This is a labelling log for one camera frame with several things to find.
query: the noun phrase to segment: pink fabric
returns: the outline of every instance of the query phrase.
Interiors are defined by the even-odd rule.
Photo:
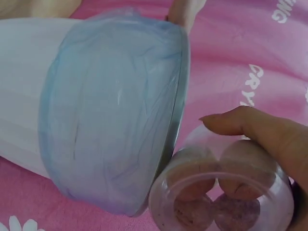
[[[170,4],[84,0],[73,17],[135,6],[146,16],[163,19]],[[178,144],[199,125],[199,117],[241,104],[308,124],[307,22],[307,0],[208,0],[191,32],[192,72]],[[17,216],[22,225],[34,219],[45,231],[157,230],[149,213],[116,217],[71,201],[50,180],[2,158],[0,195],[0,222],[7,227],[10,216]]]

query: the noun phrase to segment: fingernail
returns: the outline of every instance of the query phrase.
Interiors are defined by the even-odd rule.
[[[216,119],[220,116],[221,114],[212,114],[212,115],[206,115],[204,117],[201,117],[199,120],[204,122],[206,120],[209,120],[209,119]]]

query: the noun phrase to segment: blue plastic bag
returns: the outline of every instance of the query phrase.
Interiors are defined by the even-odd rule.
[[[72,27],[41,94],[44,165],[66,196],[133,216],[146,204],[166,142],[187,34],[131,9]]]

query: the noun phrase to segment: hand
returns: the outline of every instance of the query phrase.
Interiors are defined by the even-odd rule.
[[[167,20],[184,27],[189,33],[205,2],[206,0],[174,0],[169,9]]]
[[[295,215],[288,231],[308,230],[308,127],[244,106],[201,120],[214,133],[249,137],[277,160],[296,182]]]

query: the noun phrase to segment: transparent cylinder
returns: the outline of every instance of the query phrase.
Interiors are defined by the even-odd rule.
[[[294,201],[262,147],[200,126],[153,184],[149,208],[161,231],[284,231]]]

